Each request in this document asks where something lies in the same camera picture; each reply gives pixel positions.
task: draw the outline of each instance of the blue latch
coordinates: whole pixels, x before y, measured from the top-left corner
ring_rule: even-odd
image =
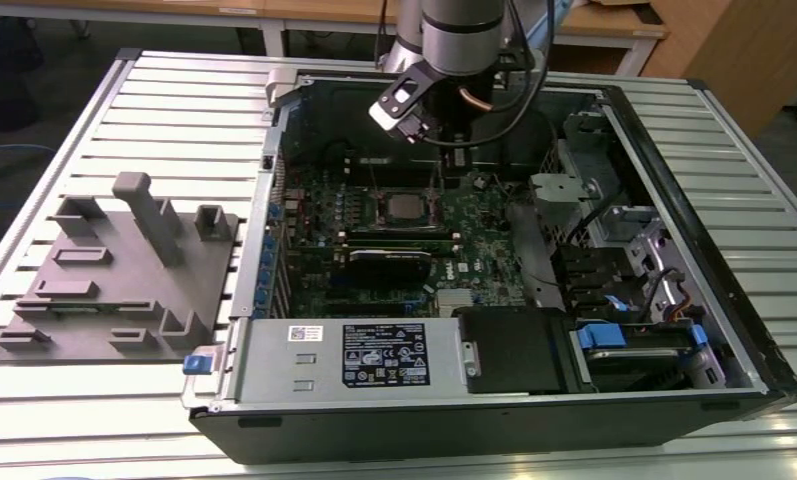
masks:
[[[256,303],[257,305],[265,305],[268,303],[268,290],[260,288],[256,291]]]
[[[262,270],[260,272],[260,285],[269,285],[270,284],[270,272],[268,270]]]
[[[270,205],[268,205],[268,216],[272,219],[280,218],[281,213],[282,213],[282,209],[280,208],[280,205],[277,205],[276,203],[272,203]]]
[[[212,355],[188,355],[182,364],[185,375],[212,375]]]
[[[262,246],[265,250],[273,250],[273,248],[277,246],[277,239],[273,235],[265,235],[265,238],[262,239]]]
[[[615,295],[607,295],[607,300],[612,302],[612,305],[615,305],[619,312],[629,312],[629,305],[627,305]]]
[[[627,346],[624,331],[616,323],[592,323],[580,328],[576,334],[584,349]]]
[[[704,327],[701,327],[700,325],[692,325],[689,332],[692,332],[692,337],[695,338],[695,344],[699,347],[703,347],[704,345],[707,345],[709,343],[709,339],[707,338],[707,332],[704,331]]]

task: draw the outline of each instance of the slotted table surface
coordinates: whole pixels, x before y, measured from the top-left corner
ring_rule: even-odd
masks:
[[[153,195],[173,198],[177,211],[210,202],[248,218],[270,127],[265,83],[284,65],[370,69],[150,51],[117,61],[2,241],[0,329],[60,233],[46,216],[65,195],[96,195],[105,209],[125,210],[110,193],[116,175],[144,171]],[[679,80],[551,78],[624,88],[797,373],[797,199],[712,95]],[[236,282],[230,268],[228,294]],[[217,341],[230,308],[225,300]],[[212,392],[216,382],[205,377],[198,390]],[[192,427],[182,386],[178,364],[0,366],[0,478],[797,478],[797,405],[657,448],[245,467]]]

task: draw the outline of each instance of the blue drive bracket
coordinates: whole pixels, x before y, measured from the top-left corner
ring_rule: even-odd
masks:
[[[620,348],[627,346],[624,331],[615,323],[592,323],[576,332],[584,350],[591,348]]]

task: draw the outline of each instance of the wire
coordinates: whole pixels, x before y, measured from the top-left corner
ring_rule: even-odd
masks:
[[[527,71],[525,71],[525,79],[523,83],[523,92],[517,95],[508,103],[504,105],[496,105],[491,109],[491,113],[505,112],[515,108],[520,104],[520,100],[527,96],[529,93],[529,84],[532,79],[532,47],[529,46],[529,39],[527,38],[527,31],[523,28],[523,20],[520,20],[520,12],[517,11],[517,5],[515,4],[515,0],[508,0],[508,11],[511,12],[512,24],[515,27],[515,34],[520,37],[520,41],[523,43],[523,54],[525,56],[527,62]],[[549,50],[552,45],[552,36],[548,37],[549,44],[545,45],[544,49],[544,61],[549,58]]]
[[[374,36],[374,68],[378,68],[381,60],[381,36],[386,35],[386,3],[389,0],[381,1],[381,18],[377,25],[377,35]]]
[[[671,319],[672,322],[676,322],[677,320],[680,320],[680,316],[681,316],[684,310],[687,308],[689,308],[689,306],[692,305],[692,295],[689,294],[687,289],[683,287],[681,281],[677,282],[677,290],[683,294],[683,301],[675,306],[673,310],[668,314],[668,318]]]
[[[544,280],[541,277],[539,277],[537,275],[535,275],[532,272],[529,272],[527,270],[527,267],[523,265],[523,257],[517,257],[517,265],[520,265],[520,272],[523,272],[527,275],[529,275],[529,277],[532,277],[535,280],[537,280],[539,282],[541,282],[541,283],[544,283],[547,285],[552,285],[553,287],[561,288],[560,284],[557,284],[556,282],[552,282],[549,280]]]
[[[525,82],[523,84],[523,92],[517,95],[508,103],[504,105],[493,105],[492,103],[485,102],[479,97],[476,97],[466,87],[461,87],[458,92],[461,97],[466,103],[469,103],[473,107],[476,107],[483,112],[489,113],[500,113],[511,110],[515,108],[521,100],[524,99],[527,93],[529,93],[529,78],[532,78],[532,47],[529,46],[529,40],[527,39],[527,31],[523,28],[523,21],[520,20],[520,13],[517,11],[517,5],[515,4],[515,0],[508,0],[508,13],[511,17],[511,24],[515,28],[513,35],[516,35],[521,39],[523,43],[523,55],[525,57],[527,62],[527,70],[525,70]]]
[[[648,289],[648,295],[645,296],[644,304],[641,305],[641,313],[639,314],[639,323],[644,323],[648,320],[648,315],[651,314],[651,305],[653,304],[653,299],[656,298],[656,292],[660,290],[660,284],[663,283],[663,279],[668,276],[668,274],[680,272],[677,267],[668,267],[665,268],[660,274],[653,279],[653,283],[651,284],[651,288]]]
[[[595,209],[585,216],[585,218],[583,218],[580,223],[576,224],[576,227],[573,227],[573,230],[571,230],[571,233],[568,233],[568,236],[564,240],[565,245],[573,241],[573,238],[576,238],[576,234],[580,233],[585,229],[585,227],[588,227],[588,225],[591,225],[591,222],[593,222],[595,219],[603,214],[603,212],[605,212],[608,210],[608,208],[612,206],[612,204],[615,203],[615,201],[620,198],[620,196],[623,194],[624,194],[624,186],[621,185],[621,186],[619,186],[617,191],[612,195],[607,195],[607,198],[604,198],[600,201],[600,203],[597,204],[597,207],[595,207]]]
[[[426,136],[421,137],[421,140],[425,143],[429,143],[430,145],[436,145],[438,147],[444,147],[444,148],[472,148],[472,147],[479,147],[481,145],[487,145],[488,143],[496,142],[500,138],[503,138],[505,135],[508,135],[512,130],[515,129],[515,127],[520,124],[520,122],[523,121],[524,117],[527,116],[527,111],[529,110],[529,107],[532,106],[532,101],[535,99],[535,97],[537,96],[537,93],[541,91],[541,88],[544,87],[544,82],[547,81],[547,75],[549,74],[549,50],[551,50],[551,45],[553,44],[553,41],[556,39],[556,2],[555,0],[547,0],[547,14],[548,14],[548,18],[549,18],[549,29],[547,31],[547,45],[545,45],[545,52],[544,52],[544,69],[541,70],[541,75],[537,79],[537,81],[535,82],[535,85],[532,87],[532,90],[529,91],[529,94],[525,98],[525,102],[523,104],[523,107],[520,108],[520,111],[517,112],[517,115],[515,116],[515,119],[512,120],[511,124],[508,125],[508,127],[505,127],[505,129],[489,136],[488,138],[483,138],[480,140],[473,140],[469,142],[445,142],[442,140],[434,140],[433,138],[429,138]]]
[[[10,149],[35,149],[35,150],[45,150],[50,153],[57,153],[57,150],[52,147],[46,147],[45,145],[34,145],[34,144],[25,144],[25,143],[10,143],[6,145],[0,145],[0,149],[10,150]]]
[[[330,38],[336,32],[329,32],[329,33],[318,34],[318,33],[313,32],[313,31],[309,31],[308,33],[309,33],[309,35],[312,35],[316,38]]]

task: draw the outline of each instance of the warning label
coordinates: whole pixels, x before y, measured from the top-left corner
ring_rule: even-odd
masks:
[[[342,382],[350,388],[430,385],[425,325],[345,325]]]

